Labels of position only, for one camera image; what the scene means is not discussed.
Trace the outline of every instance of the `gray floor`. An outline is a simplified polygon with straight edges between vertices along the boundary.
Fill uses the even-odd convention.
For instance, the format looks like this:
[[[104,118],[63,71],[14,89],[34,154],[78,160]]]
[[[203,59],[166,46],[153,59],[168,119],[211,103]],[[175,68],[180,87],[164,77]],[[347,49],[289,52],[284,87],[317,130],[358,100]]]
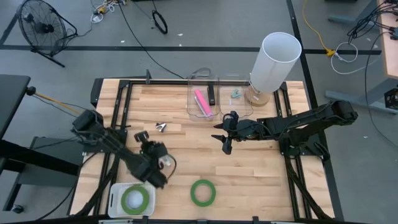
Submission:
[[[16,11],[19,1],[3,0],[0,8],[0,29],[4,30]],[[64,17],[78,28],[80,34],[90,28],[89,0],[49,0]],[[335,48],[347,40],[350,26],[327,21],[328,13],[358,15],[369,0],[355,3],[336,1],[309,1],[307,19],[320,31],[327,47]],[[201,47],[258,47],[265,35],[271,32],[293,34],[289,12],[285,1],[281,0],[161,0],[157,8],[166,18],[169,34],[162,35],[151,29],[150,20],[135,5],[124,7],[137,37],[147,46],[201,46]],[[150,2],[138,3],[150,12]],[[303,0],[293,0],[297,22],[305,49],[321,49],[319,40],[302,19]],[[377,36],[371,32],[354,44],[361,50],[370,49]],[[16,25],[6,40],[8,45],[27,45]],[[71,45],[82,46],[137,46],[116,7],[87,36],[75,39]],[[250,72],[256,53],[250,52],[151,52],[163,66],[187,76],[201,67],[209,67],[213,73]],[[0,50],[0,73],[28,75],[31,85],[38,92],[60,101],[90,107],[91,85],[97,77],[123,77],[144,75],[149,69],[154,78],[173,78],[165,70],[154,64],[144,52],[130,51],[64,51],[55,58],[67,67],[58,65],[29,51]],[[308,66],[315,88],[318,103],[326,103],[325,90],[341,91],[354,95],[364,92],[363,71],[352,75],[339,75],[330,67],[330,59],[324,55],[307,55]],[[362,67],[365,56],[358,57],[355,63],[335,62],[339,71],[348,72]],[[368,71],[368,88],[385,79],[380,58]],[[300,62],[295,64],[288,80],[304,80]],[[326,131],[331,152],[333,169],[340,194],[341,206],[347,221],[367,223],[395,223],[398,206],[398,149],[391,146],[372,126],[368,111],[354,107],[359,113],[358,120],[351,126],[332,127]],[[381,131],[393,138],[397,117],[373,111],[375,123]],[[39,102],[25,97],[15,115],[5,139],[28,146],[34,136],[67,138],[71,136],[72,117]],[[4,173],[1,183],[8,183],[15,174]],[[0,202],[9,190],[7,184],[0,185]],[[16,215],[0,212],[0,222],[32,220],[47,213],[61,201],[68,188],[25,186],[17,198],[17,203],[26,206],[26,212]],[[53,214],[63,217],[68,201]]]

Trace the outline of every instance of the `black fan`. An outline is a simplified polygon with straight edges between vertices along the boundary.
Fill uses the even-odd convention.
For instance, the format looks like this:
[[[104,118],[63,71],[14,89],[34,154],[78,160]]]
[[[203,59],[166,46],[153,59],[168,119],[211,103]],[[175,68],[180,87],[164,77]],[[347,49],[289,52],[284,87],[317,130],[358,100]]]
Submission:
[[[64,21],[74,28],[73,34],[67,35]],[[77,36],[74,25],[51,5],[41,0],[25,0],[18,9],[18,22],[22,34],[32,47],[32,52],[65,67],[53,56],[67,47],[68,39]]]

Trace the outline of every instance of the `green masking tape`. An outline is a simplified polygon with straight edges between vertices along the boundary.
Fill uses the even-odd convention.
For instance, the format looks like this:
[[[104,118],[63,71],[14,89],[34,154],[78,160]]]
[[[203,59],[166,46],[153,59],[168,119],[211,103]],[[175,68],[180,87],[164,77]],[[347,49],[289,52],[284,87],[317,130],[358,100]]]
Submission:
[[[142,194],[142,204],[138,208],[131,208],[127,204],[127,197],[132,191],[138,191]],[[123,194],[121,199],[121,205],[123,210],[129,215],[140,215],[147,208],[149,203],[149,194],[148,191],[142,185],[133,185],[129,187]]]
[[[195,196],[195,191],[197,189],[197,187],[201,184],[207,185],[209,186],[210,190],[211,190],[211,196],[210,199],[206,202],[201,202],[199,201],[196,196]],[[195,205],[201,206],[201,207],[206,207],[211,205],[214,202],[214,199],[216,198],[216,188],[214,187],[214,184],[211,183],[209,180],[198,180],[196,181],[192,187],[191,187],[191,199],[192,202],[195,203]]]

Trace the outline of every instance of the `pink highlighter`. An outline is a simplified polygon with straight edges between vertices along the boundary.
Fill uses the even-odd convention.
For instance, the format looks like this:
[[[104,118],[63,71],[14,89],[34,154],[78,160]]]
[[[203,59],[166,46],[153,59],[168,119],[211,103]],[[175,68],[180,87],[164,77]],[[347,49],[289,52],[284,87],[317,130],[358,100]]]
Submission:
[[[210,117],[213,115],[211,112],[209,104],[206,102],[205,98],[201,94],[200,90],[195,90],[195,100],[197,101],[201,111],[206,117]]]

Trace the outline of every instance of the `white basket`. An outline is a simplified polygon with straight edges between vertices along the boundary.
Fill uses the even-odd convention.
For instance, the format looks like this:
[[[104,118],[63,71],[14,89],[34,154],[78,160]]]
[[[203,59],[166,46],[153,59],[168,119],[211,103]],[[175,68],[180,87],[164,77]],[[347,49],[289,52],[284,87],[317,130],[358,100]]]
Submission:
[[[130,215],[127,214],[122,206],[121,206],[121,198],[123,193],[133,185],[142,185],[149,194],[149,203],[147,208],[140,215]],[[139,217],[143,215],[150,216],[153,214],[155,210],[155,187],[151,184],[143,184],[140,182],[137,183],[122,183],[122,184],[114,184],[111,187],[111,193],[109,195],[109,203],[108,203],[108,215],[111,218],[129,218],[129,217]]]

